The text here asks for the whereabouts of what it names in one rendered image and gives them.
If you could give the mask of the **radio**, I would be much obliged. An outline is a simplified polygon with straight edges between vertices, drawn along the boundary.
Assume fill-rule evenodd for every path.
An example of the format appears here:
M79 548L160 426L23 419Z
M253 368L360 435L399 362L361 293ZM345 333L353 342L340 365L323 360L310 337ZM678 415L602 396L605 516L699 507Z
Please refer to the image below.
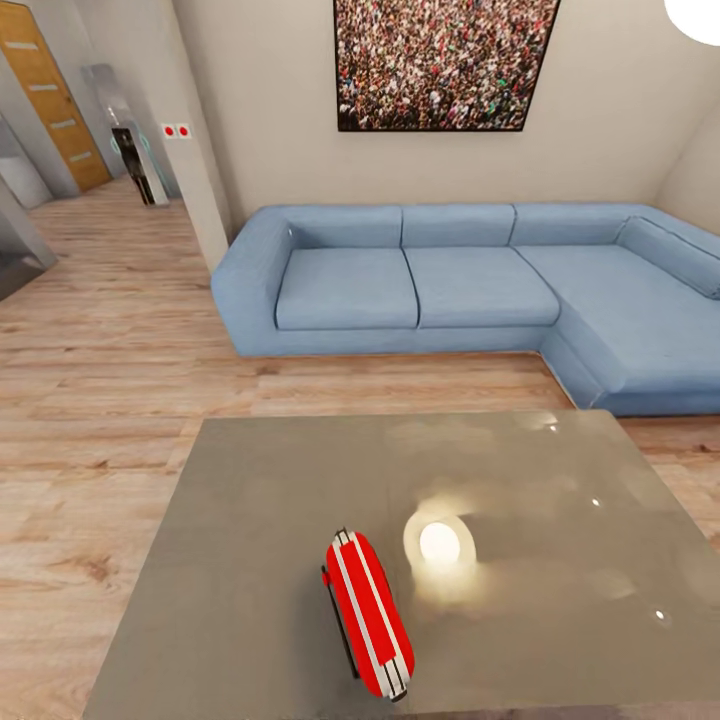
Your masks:
M385 571L365 535L337 531L326 554L323 581L331 599L354 679L377 697L399 701L407 694L414 653L399 617Z

